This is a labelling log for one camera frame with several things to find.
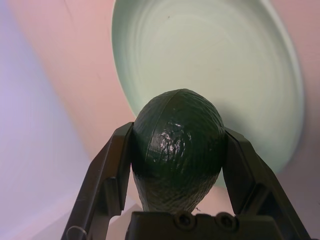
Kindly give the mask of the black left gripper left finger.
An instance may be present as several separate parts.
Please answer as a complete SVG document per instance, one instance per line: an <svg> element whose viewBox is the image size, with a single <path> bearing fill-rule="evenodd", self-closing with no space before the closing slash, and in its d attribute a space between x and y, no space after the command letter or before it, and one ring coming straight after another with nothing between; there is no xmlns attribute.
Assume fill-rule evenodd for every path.
<svg viewBox="0 0 320 240"><path fill-rule="evenodd" d="M90 163L62 234L63 240L104 240L125 208L133 123L117 128Z"/></svg>

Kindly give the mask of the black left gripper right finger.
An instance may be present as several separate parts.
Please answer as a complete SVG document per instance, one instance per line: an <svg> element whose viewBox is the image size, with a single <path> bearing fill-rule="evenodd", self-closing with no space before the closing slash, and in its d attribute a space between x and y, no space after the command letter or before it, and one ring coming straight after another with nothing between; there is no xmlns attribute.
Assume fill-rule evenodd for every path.
<svg viewBox="0 0 320 240"><path fill-rule="evenodd" d="M271 217L284 240L308 240L310 235L271 168L252 144L229 128L223 178L233 212Z"/></svg>

